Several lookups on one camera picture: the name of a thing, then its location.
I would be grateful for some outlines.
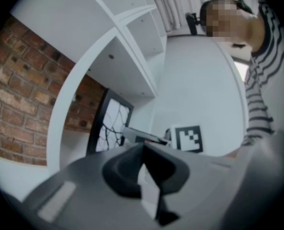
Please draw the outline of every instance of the gray surface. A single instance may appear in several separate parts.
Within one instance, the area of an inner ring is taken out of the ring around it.
[[[244,148],[227,176],[200,205],[166,229],[246,229],[284,188],[284,133]]]
[[[234,162],[155,146],[181,158],[191,169],[180,192],[164,196],[169,211],[180,216],[166,229],[244,229],[284,187],[284,133],[241,149]],[[41,195],[68,180],[77,189],[55,225],[68,230],[162,228],[148,216],[140,200],[118,196],[102,178],[104,163],[126,149],[120,147],[72,163],[36,188],[24,204],[34,209],[43,200]]]
[[[168,209],[180,216],[204,201],[225,178],[234,163],[234,159],[166,149],[155,143],[152,145],[183,160],[190,168],[190,177],[180,192],[164,196]]]
[[[125,150],[121,147],[73,162],[37,187],[24,204],[33,208],[46,190],[57,188],[67,180],[74,182],[77,188],[55,225],[68,230],[89,230],[90,227],[144,230],[158,227],[143,209],[140,200],[119,197],[101,176],[104,162]]]

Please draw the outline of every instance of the black frame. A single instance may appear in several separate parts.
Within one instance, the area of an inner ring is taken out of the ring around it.
[[[100,101],[100,104],[98,106],[98,109],[97,109],[97,112],[96,112],[96,115],[93,121],[86,154],[93,154],[96,152],[97,141],[98,141],[98,137],[100,134],[100,130],[102,128],[103,119],[104,119],[105,113],[107,111],[107,108],[108,108],[108,105],[111,99],[114,99],[117,102],[119,102],[121,105],[129,108],[129,115],[128,115],[125,126],[128,127],[129,125],[134,107],[132,106],[132,104],[130,104],[128,101],[126,101],[124,98],[122,98],[120,95],[118,95],[114,91],[110,89],[106,89]],[[121,146],[124,144],[124,141],[125,141],[125,138],[124,136],[122,136],[121,144],[120,144]]]

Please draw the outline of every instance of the white shelving unit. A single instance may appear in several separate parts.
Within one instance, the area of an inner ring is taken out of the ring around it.
[[[76,63],[49,123],[50,174],[60,170],[66,115],[85,74],[126,96],[133,105],[142,107],[143,100],[147,103],[158,95],[166,34],[154,0],[20,0],[11,13]],[[137,108],[132,120],[141,113]]]

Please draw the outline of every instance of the striped shirt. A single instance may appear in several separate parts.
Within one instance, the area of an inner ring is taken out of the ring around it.
[[[245,79],[249,127],[242,146],[284,131],[284,27],[266,1],[259,0],[259,5],[265,39],[251,55]]]

